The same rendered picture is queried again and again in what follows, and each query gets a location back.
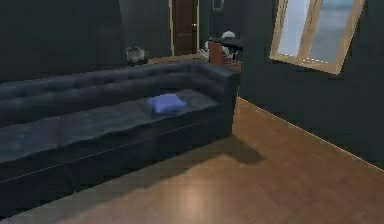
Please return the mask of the blue cushion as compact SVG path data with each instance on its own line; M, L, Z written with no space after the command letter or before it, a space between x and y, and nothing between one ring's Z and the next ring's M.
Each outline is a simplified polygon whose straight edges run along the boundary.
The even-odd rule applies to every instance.
M162 94L151 97L147 100L155 113L171 113L179 111L186 106L186 103L181 100L176 94Z

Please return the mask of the reddish brown chair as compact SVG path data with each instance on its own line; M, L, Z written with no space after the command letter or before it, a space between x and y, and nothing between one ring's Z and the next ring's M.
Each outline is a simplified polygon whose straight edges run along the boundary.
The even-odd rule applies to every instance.
M224 56L222 52L222 46L220 43L209 41L209 61L216 65L224 64Z

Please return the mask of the dark table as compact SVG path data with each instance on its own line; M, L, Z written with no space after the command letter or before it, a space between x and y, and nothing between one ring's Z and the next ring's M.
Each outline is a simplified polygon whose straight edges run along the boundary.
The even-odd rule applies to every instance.
M243 40L240 39L210 39L209 41L220 43L224 56L224 62L235 60L240 51L243 50Z

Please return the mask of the dark brown room door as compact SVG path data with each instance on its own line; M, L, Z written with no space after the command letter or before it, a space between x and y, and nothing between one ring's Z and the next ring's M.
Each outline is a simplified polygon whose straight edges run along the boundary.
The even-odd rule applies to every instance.
M172 0L174 54L194 54L197 48L196 30L198 0Z

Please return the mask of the dark blue tufted sofa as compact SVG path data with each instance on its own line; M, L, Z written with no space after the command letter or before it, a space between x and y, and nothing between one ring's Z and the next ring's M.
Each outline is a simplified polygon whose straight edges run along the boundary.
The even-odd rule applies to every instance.
M0 220L232 133L240 75L188 60L0 84ZM147 100L186 106L155 113Z

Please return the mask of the wooden framed window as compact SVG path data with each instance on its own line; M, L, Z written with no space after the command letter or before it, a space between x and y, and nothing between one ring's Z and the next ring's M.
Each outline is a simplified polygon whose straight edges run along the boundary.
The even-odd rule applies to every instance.
M269 58L338 75L366 0L278 0Z

